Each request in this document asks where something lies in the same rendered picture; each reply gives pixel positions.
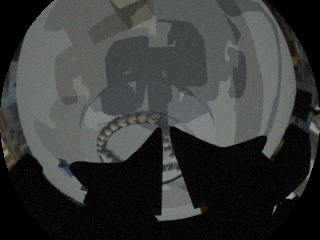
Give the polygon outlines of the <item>small blue block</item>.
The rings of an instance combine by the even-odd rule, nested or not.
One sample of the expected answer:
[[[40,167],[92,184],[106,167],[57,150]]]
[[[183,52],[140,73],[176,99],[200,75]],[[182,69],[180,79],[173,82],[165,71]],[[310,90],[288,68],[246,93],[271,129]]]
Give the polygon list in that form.
[[[61,163],[61,161],[60,161],[60,164],[57,165],[57,167],[60,168],[60,172],[63,172],[65,176],[73,177],[73,173],[71,171],[69,171],[68,164]]]

